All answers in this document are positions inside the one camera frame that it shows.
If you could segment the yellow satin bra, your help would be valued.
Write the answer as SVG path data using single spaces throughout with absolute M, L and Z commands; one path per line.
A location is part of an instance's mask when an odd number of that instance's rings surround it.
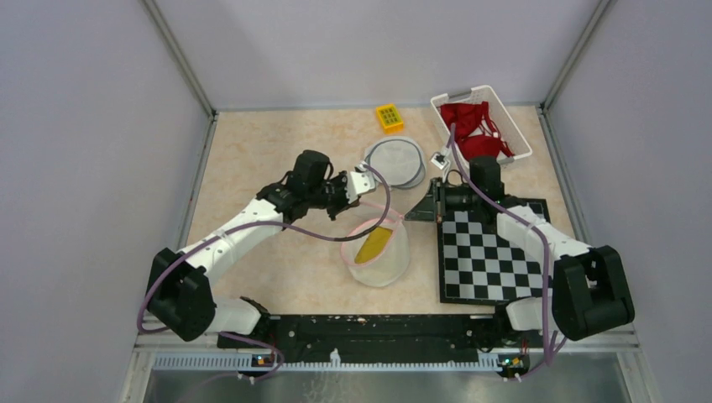
M 393 230 L 390 228 L 377 227 L 371 232 L 361 245 L 354 257 L 355 264 L 367 264 L 376 259 L 386 248 Z

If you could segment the red satin bra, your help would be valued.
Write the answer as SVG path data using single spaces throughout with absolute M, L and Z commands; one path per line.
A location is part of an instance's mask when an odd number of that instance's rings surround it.
M 455 125 L 454 142 L 466 160 L 480 156 L 514 156 L 490 116 L 488 102 L 444 104 L 440 107 L 440 116 L 448 129 Z

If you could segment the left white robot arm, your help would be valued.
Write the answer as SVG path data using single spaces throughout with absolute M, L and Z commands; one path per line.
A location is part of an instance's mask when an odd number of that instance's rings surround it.
M 212 288 L 251 249 L 279 232 L 295 230 L 295 221 L 318 209 L 330 219 L 359 204 L 376 189 L 372 168 L 361 162 L 351 171 L 335 171 L 323 153 L 305 150 L 293 168 L 264 186 L 247 206 L 220 228 L 178 251 L 158 252 L 151 265 L 138 329 L 149 312 L 161 332 L 170 330 L 184 341 L 206 332 L 232 332 L 250 347 L 268 339 L 269 313 L 247 297 L 219 301 Z

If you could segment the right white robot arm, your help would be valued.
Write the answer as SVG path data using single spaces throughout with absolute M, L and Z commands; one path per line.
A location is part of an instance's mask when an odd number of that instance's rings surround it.
M 434 222 L 444 231 L 447 217 L 467 214 L 522 249 L 542 269 L 539 296 L 518 297 L 496 312 L 495 340 L 514 346 L 526 331 L 554 329 L 579 341 L 634 321 L 635 307 L 619 253 L 611 246 L 594 248 L 558 231 L 525 202 L 505 193 L 500 165 L 490 156 L 469 162 L 462 184 L 433 179 L 430 188 L 406 215 L 407 221 Z

